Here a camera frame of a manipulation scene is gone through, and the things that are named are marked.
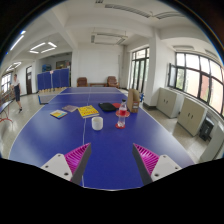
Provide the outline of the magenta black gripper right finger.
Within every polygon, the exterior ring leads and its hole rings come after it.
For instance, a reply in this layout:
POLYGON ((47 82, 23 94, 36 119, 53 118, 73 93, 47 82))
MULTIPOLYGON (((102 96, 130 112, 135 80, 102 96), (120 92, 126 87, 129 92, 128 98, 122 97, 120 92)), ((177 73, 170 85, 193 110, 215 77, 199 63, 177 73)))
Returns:
POLYGON ((159 156, 136 143, 133 144, 132 153, 144 185, 181 170, 181 167, 168 155, 159 156))

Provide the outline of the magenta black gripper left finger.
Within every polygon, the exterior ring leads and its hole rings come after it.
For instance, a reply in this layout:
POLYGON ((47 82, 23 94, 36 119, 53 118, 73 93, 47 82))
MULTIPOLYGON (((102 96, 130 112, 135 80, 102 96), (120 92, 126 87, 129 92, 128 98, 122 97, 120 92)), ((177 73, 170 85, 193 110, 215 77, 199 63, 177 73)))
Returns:
POLYGON ((91 155, 91 144, 82 145, 67 154, 56 154, 42 169, 79 185, 91 155))

